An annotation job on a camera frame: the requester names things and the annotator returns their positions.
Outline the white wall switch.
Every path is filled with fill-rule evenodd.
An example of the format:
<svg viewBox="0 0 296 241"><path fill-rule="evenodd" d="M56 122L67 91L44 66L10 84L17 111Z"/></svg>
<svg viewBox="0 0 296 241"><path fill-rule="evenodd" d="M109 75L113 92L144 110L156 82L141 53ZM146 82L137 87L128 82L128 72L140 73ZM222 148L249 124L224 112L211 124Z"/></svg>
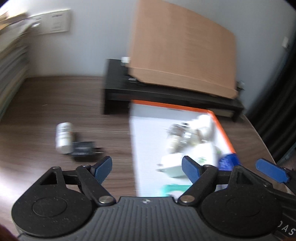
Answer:
<svg viewBox="0 0 296 241"><path fill-rule="evenodd" d="M289 47L289 38L288 37L284 37L283 42L282 42L282 47L285 49L288 49L288 47Z"/></svg>

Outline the green white bandage box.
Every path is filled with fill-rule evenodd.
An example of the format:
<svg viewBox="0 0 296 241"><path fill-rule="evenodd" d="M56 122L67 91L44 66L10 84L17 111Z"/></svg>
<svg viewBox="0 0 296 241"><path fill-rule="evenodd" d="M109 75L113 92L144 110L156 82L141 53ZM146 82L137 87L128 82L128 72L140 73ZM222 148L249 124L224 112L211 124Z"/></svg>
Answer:
<svg viewBox="0 0 296 241"><path fill-rule="evenodd" d="M187 184L164 184L154 189L155 194L158 196L166 197L172 196L178 199L184 192L187 191L192 185Z"/></svg>

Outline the white plug-in diffuser heater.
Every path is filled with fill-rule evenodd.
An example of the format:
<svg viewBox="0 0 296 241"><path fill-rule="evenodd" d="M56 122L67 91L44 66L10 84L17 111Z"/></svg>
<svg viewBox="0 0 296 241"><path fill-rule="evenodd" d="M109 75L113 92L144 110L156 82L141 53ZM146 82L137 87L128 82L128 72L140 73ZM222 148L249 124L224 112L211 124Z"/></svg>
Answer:
<svg viewBox="0 0 296 241"><path fill-rule="evenodd" d="M199 142L212 142L215 138L215 122L209 114L201 114L196 119L192 119L190 129Z"/></svg>

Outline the wooden book stand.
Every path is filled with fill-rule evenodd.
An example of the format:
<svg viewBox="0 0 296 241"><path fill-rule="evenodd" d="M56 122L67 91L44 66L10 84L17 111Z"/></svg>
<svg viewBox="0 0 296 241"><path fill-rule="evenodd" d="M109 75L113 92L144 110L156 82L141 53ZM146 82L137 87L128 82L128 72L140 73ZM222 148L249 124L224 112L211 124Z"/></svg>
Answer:
<svg viewBox="0 0 296 241"><path fill-rule="evenodd" d="M234 34L176 4L138 2L129 58L140 82L237 97Z"/></svg>

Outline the clear glass liquid bottle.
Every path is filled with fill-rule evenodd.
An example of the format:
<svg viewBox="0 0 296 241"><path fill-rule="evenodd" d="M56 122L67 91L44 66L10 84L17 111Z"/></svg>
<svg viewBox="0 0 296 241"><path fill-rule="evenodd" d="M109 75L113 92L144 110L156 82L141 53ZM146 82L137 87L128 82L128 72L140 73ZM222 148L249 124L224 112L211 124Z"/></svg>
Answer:
<svg viewBox="0 0 296 241"><path fill-rule="evenodd" d="M179 137L184 137L185 133L188 131L189 126L187 123L181 123L181 124L172 124L168 130L168 136L179 136Z"/></svg>

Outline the black power adapter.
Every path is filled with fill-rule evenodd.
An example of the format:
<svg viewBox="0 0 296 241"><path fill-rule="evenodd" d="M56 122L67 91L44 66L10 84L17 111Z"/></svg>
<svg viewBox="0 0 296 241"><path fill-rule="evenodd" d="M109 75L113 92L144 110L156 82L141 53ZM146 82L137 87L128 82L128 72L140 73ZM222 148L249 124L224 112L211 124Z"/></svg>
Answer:
<svg viewBox="0 0 296 241"><path fill-rule="evenodd" d="M90 141L73 142L72 148L70 156L80 162L93 162L104 154L102 147L97 147L95 142Z"/></svg>

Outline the black monitor riser shelf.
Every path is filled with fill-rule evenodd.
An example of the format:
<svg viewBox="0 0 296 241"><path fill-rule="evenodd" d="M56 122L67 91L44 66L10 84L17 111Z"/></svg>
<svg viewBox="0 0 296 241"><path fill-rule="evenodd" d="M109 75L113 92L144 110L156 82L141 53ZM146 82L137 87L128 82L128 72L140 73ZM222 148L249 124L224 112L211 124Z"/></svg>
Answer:
<svg viewBox="0 0 296 241"><path fill-rule="evenodd" d="M238 98L227 99L191 90L145 84L128 74L120 60L108 59L103 85L103 114L111 114L124 102L143 100L202 109L221 109L232 112L237 121L244 110Z"/></svg>

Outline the white square power adapter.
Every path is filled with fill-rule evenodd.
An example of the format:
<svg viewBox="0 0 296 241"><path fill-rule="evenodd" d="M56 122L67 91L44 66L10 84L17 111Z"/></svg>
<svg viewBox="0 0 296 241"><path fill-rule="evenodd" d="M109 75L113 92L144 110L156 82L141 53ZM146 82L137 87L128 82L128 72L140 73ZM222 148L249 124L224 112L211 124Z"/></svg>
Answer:
<svg viewBox="0 0 296 241"><path fill-rule="evenodd" d="M187 149L184 154L201 166L212 165L218 167L222 152L212 142L206 142Z"/></svg>

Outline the white bottle behind stand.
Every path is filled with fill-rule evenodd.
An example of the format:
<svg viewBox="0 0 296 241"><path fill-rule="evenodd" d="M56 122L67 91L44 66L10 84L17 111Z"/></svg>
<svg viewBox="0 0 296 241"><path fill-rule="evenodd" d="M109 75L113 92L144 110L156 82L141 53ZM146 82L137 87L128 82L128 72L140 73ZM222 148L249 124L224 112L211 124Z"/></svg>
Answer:
<svg viewBox="0 0 296 241"><path fill-rule="evenodd" d="M121 62L123 64L128 64L130 62L130 58L127 57L127 56L124 56L124 57L121 58Z"/></svg>

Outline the white charger packaging box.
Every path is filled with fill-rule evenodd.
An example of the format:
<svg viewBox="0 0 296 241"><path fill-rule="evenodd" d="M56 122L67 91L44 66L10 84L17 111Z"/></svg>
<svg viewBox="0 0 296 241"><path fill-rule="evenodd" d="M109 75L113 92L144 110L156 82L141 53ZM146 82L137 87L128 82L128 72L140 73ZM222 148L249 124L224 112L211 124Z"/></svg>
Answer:
<svg viewBox="0 0 296 241"><path fill-rule="evenodd" d="M168 177L170 178L183 178L186 177L186 174L184 173L184 171L182 170L182 166L181 165L171 165L171 164L167 164L167 165L158 165L156 170L158 172L162 172L165 173Z"/></svg>

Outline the black mesh pen holder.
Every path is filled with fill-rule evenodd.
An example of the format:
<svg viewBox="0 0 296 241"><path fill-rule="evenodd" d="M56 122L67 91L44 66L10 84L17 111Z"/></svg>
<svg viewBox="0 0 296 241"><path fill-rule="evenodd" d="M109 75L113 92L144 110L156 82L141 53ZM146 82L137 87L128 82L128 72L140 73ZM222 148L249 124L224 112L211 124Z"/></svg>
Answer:
<svg viewBox="0 0 296 241"><path fill-rule="evenodd" d="M238 95L240 95L244 91L245 83L241 80L236 81L236 90Z"/></svg>

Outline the small white pill bottle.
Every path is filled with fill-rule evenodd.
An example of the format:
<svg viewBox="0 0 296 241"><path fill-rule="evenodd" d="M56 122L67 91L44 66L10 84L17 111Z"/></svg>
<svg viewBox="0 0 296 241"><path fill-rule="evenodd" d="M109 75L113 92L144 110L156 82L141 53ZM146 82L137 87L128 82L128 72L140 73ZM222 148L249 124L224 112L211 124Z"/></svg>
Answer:
<svg viewBox="0 0 296 241"><path fill-rule="evenodd" d="M73 151L73 126L69 122L56 126L55 146L60 154L70 154Z"/></svg>

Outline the black curtain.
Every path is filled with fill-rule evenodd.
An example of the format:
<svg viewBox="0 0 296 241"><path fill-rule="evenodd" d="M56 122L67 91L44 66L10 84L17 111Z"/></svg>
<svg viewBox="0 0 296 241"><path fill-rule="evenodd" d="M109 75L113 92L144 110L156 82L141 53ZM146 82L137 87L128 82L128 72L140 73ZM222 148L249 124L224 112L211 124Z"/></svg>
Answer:
<svg viewBox="0 0 296 241"><path fill-rule="evenodd" d="M247 111L276 162L295 146L295 1L284 7L268 10L255 28L259 54L253 64L264 83L254 85L255 99ZM284 37L289 38L288 49L282 47Z"/></svg>

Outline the blue rectangular box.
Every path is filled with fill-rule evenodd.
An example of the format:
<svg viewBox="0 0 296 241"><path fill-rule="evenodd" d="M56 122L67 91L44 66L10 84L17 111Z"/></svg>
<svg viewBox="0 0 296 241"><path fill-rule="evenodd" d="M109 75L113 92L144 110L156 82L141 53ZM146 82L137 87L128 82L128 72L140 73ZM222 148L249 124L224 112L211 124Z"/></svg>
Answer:
<svg viewBox="0 0 296 241"><path fill-rule="evenodd" d="M218 163L219 171L232 171L235 166L241 165L235 153L223 156Z"/></svg>

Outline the stack of books and papers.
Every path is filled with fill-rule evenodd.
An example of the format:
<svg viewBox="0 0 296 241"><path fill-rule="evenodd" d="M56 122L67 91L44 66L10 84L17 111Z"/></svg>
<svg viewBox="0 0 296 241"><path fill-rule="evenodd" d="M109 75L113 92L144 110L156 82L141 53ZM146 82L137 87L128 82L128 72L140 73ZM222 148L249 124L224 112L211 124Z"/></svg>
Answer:
<svg viewBox="0 0 296 241"><path fill-rule="evenodd" d="M27 78L32 24L27 13L1 20L1 117Z"/></svg>

